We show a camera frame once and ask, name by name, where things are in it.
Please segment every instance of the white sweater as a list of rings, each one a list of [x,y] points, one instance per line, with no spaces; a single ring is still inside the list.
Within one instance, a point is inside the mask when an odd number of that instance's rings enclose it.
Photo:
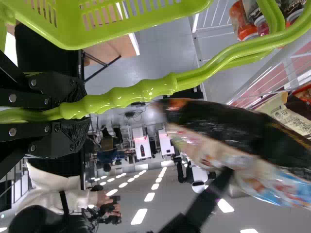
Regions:
[[[31,205],[43,206],[63,214],[59,191],[65,191],[70,214],[81,214],[81,208],[97,203],[97,192],[81,190],[80,176],[63,177],[39,170],[27,163],[32,187],[17,208],[17,213]]]

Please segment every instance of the blue shirt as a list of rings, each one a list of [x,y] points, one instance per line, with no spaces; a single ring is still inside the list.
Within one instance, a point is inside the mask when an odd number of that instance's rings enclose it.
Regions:
[[[97,152],[97,159],[104,164],[111,164],[115,159],[123,159],[124,151],[118,151],[116,148],[110,151]]]

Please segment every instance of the bottle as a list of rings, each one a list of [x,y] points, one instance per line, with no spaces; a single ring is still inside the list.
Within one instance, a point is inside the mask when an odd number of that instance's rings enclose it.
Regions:
[[[307,0],[282,0],[282,12],[286,21],[292,25],[302,14]]]
[[[248,22],[242,0],[238,0],[229,11],[233,31],[238,40],[245,41],[258,36],[257,28]]]
[[[269,26],[267,20],[261,12],[256,0],[242,0],[248,21],[257,27],[258,34],[263,36],[269,34]],[[281,8],[281,0],[276,0],[279,8]]]

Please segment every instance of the lime green shopping basket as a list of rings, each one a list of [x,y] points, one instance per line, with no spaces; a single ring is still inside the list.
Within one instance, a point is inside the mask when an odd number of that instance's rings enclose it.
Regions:
[[[79,50],[204,10],[213,0],[0,0],[15,18],[66,50]]]

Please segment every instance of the snack bag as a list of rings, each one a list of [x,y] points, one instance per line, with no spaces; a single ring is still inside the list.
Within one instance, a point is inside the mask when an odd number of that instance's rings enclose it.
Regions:
[[[248,194],[278,205],[311,204],[311,142],[264,113],[219,103],[161,100],[172,142],[206,170],[236,171]]]

